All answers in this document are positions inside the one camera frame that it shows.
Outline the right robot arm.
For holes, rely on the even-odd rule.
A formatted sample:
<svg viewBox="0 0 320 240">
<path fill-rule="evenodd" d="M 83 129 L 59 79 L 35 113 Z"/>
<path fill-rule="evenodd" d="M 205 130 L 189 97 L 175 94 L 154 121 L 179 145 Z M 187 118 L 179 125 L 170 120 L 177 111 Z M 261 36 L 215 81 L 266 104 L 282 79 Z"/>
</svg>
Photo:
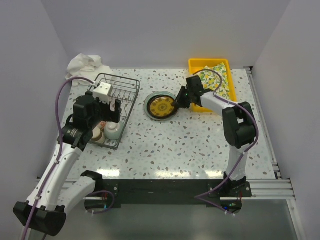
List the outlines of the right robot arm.
<svg viewBox="0 0 320 240">
<path fill-rule="evenodd" d="M 222 117 L 223 133 L 229 145 L 228 166 L 223 174 L 223 181 L 196 198 L 200 199 L 221 189 L 227 196 L 233 197 L 246 183 L 248 153 L 259 139 L 259 128 L 252 107 L 248 102 L 227 100 L 212 89 L 204 89 L 197 75 L 186 79 L 186 86 L 181 87 L 172 105 L 178 109 L 186 109 L 192 103 Z"/>
</svg>

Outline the orange plate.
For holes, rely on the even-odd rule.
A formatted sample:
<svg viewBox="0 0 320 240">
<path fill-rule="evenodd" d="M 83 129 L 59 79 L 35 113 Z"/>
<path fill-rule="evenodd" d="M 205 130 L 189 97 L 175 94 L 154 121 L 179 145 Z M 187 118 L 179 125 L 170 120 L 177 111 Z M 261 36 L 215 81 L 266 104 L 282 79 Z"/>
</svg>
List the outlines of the orange plate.
<svg viewBox="0 0 320 240">
<path fill-rule="evenodd" d="M 116 100 L 113 99 L 111 102 L 110 102 L 110 110 L 112 112 L 115 112 L 116 111 Z"/>
</svg>

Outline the yellow patterned plate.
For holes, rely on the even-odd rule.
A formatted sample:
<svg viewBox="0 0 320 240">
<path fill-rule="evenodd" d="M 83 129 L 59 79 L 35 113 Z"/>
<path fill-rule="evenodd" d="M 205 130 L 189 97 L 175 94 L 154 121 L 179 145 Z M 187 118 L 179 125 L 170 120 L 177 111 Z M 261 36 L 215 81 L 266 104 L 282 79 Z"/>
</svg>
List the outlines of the yellow patterned plate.
<svg viewBox="0 0 320 240">
<path fill-rule="evenodd" d="M 163 119 L 174 113 L 174 99 L 168 95 L 154 97 L 148 104 L 148 112 L 154 118 Z"/>
</svg>

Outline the light green floral plate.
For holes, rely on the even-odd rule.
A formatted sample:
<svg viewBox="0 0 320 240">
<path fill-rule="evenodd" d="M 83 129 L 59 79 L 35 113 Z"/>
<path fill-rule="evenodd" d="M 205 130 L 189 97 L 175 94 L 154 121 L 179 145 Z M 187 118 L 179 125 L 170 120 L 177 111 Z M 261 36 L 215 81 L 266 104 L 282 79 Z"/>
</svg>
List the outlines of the light green floral plate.
<svg viewBox="0 0 320 240">
<path fill-rule="evenodd" d="M 160 122 L 167 121 L 167 120 L 173 118 L 173 117 L 178 113 L 178 111 L 179 111 L 178 109 L 175 109 L 174 112 L 173 112 L 170 116 L 165 117 L 165 118 L 155 118 L 155 117 L 152 117 L 152 116 L 150 115 L 150 113 L 149 113 L 149 111 L 148 111 L 148 105 L 149 105 L 150 101 L 151 101 L 154 97 L 156 97 L 156 96 L 170 96 L 170 97 L 172 97 L 174 100 L 176 99 L 176 96 L 175 96 L 174 94 L 172 94 L 171 92 L 168 92 L 168 91 L 156 91 L 156 92 L 150 94 L 150 95 L 145 99 L 145 101 L 144 101 L 143 107 L 144 107 L 144 112 L 145 112 L 145 114 L 146 114 L 150 119 L 152 119 L 152 120 L 154 120 L 154 121 L 160 121 Z"/>
</svg>

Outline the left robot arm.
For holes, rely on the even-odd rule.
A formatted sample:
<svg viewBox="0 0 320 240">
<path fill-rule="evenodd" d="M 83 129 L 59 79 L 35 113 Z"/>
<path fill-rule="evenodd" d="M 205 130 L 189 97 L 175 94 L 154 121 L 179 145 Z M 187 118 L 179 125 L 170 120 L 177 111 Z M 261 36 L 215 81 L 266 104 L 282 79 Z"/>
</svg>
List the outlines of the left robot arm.
<svg viewBox="0 0 320 240">
<path fill-rule="evenodd" d="M 27 200 L 18 201 L 13 207 L 14 215 L 24 226 L 23 239 L 28 229 L 55 237 L 62 230 L 68 212 L 82 198 L 90 194 L 99 196 L 103 192 L 102 175 L 87 170 L 59 202 L 61 189 L 76 160 L 93 138 L 93 130 L 101 122 L 119 123 L 121 106 L 121 100 L 110 101 L 107 94 L 91 91 L 76 99 L 65 126 L 58 126 L 57 145 L 44 175 Z"/>
</svg>

